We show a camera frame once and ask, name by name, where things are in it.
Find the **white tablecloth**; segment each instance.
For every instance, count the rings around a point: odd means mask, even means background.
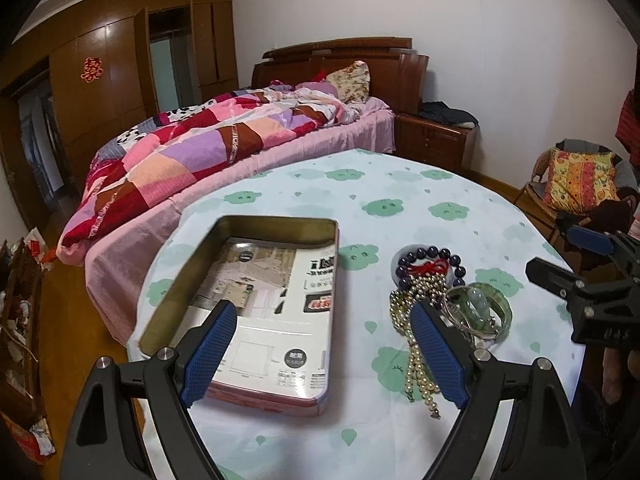
[[[499,288],[511,303],[513,325],[492,351],[523,364],[550,358],[573,397],[584,350],[571,343],[564,303],[525,276],[525,264],[534,256],[565,264],[526,216],[464,178],[361,150],[256,175],[185,209],[146,277],[127,345],[130,359],[141,358],[140,335],[180,267],[216,219],[227,214],[334,218],[341,255],[326,411],[293,418],[211,399],[190,409],[228,480],[422,478],[458,410],[438,395],[442,420],[434,420],[423,403],[411,404],[403,393],[408,348],[391,326],[388,295],[390,260],[408,244],[448,247],[462,257],[467,282]],[[476,480],[491,475],[510,409],[502,403]],[[172,478],[145,415],[145,443],[156,474]]]

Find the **purple pillow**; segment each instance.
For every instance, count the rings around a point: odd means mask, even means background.
[[[338,89],[332,85],[331,83],[300,83],[296,86],[296,90],[300,88],[309,88],[310,90],[318,90],[319,92],[324,92],[325,94],[329,94],[334,96],[336,99],[338,98]]]

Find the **finger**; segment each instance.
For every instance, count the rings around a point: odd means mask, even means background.
[[[629,372],[636,381],[640,381],[640,352],[638,350],[632,350],[629,353],[626,365],[629,367]]]
[[[602,359],[602,367],[604,368],[602,397],[607,404],[614,404],[622,396],[620,352],[613,348],[606,348]]]

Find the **nightstand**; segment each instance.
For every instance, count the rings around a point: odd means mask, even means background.
[[[394,155],[466,176],[480,128],[459,128],[418,116],[396,117]]]

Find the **pink bed sheet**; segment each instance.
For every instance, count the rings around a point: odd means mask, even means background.
[[[146,273],[189,204],[261,171],[353,148],[392,152],[395,146],[391,110],[376,111],[345,126],[311,132],[252,155],[164,200],[99,239],[87,251],[84,279],[89,297],[111,336],[122,345],[129,339],[136,325],[136,305]]]

